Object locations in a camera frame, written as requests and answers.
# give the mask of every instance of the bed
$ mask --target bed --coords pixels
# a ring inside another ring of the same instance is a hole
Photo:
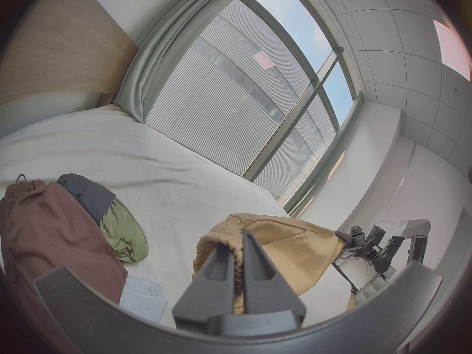
[[[0,140],[0,193],[19,174],[56,181],[77,173],[123,202],[141,225],[149,255],[125,267],[164,283],[161,324],[175,327],[172,307],[192,276],[198,239],[231,213],[287,216],[271,194],[109,105],[38,122]],[[304,326],[344,312],[350,285],[330,266],[301,296]]]

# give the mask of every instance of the folded green shirt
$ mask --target folded green shirt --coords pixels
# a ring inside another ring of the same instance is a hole
[[[103,216],[100,230],[121,262],[137,263],[148,255],[147,241],[139,224],[116,198]]]

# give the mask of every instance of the ceiling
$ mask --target ceiling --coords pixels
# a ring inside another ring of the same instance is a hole
[[[441,64],[436,5],[324,0],[354,51],[367,101],[402,110],[401,132],[462,174],[472,165],[471,83]]]

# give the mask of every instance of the light blue cloth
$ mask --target light blue cloth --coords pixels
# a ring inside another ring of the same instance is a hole
[[[144,123],[180,59],[205,27],[232,1],[172,0],[161,9],[138,35],[139,50],[114,104]]]
[[[166,308],[164,284],[148,277],[128,274],[119,306],[149,322],[158,324]]]

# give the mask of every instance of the window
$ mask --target window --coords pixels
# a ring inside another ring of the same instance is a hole
[[[440,41],[442,63],[470,81],[469,61],[459,39],[451,29],[442,23],[434,20],[434,25]]]
[[[340,53],[299,0],[235,0],[180,60],[146,124],[284,205],[353,103]]]

